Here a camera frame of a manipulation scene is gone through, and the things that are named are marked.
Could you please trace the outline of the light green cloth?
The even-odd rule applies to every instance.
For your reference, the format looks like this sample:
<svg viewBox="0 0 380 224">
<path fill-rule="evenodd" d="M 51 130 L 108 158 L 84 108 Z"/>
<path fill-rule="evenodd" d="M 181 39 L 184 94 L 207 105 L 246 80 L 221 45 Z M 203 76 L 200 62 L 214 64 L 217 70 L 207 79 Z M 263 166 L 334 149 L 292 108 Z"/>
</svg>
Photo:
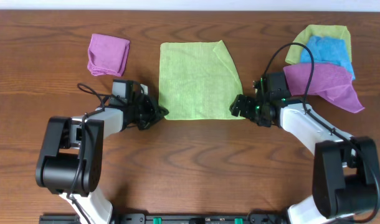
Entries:
<svg viewBox="0 0 380 224">
<path fill-rule="evenodd" d="M 159 105 L 169 111 L 167 120 L 237 119 L 229 107 L 242 93 L 223 41 L 161 44 Z"/>
</svg>

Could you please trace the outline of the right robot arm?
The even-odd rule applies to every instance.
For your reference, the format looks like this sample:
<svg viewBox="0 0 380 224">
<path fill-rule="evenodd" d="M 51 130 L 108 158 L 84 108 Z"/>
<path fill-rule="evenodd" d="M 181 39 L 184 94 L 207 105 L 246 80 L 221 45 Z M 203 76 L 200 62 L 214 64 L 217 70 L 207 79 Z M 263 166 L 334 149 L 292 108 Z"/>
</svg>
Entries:
<svg viewBox="0 0 380 224">
<path fill-rule="evenodd" d="M 312 195 L 287 209 L 286 223 L 356 223 L 354 215 L 380 209 L 375 142 L 335 128 L 302 98 L 292 96 L 283 73 L 254 82 L 255 96 L 237 95 L 229 110 L 258 126 L 278 126 L 314 156 Z"/>
</svg>

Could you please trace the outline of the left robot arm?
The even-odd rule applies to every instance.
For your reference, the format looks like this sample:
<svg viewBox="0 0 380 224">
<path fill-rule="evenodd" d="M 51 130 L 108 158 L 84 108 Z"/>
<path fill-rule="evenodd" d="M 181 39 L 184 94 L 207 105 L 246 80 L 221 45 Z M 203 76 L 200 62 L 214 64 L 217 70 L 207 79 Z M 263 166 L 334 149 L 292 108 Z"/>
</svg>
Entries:
<svg viewBox="0 0 380 224">
<path fill-rule="evenodd" d="M 149 95 L 148 87 L 132 80 L 114 80 L 110 94 L 99 94 L 84 83 L 78 89 L 100 104 L 81 116 L 53 116 L 47 123 L 36 165 L 36 182 L 68 202 L 73 215 L 48 214 L 40 223 L 144 223 L 143 215 L 118 212 L 98 186 L 103 142 L 131 126 L 146 130 L 169 111 Z"/>
</svg>

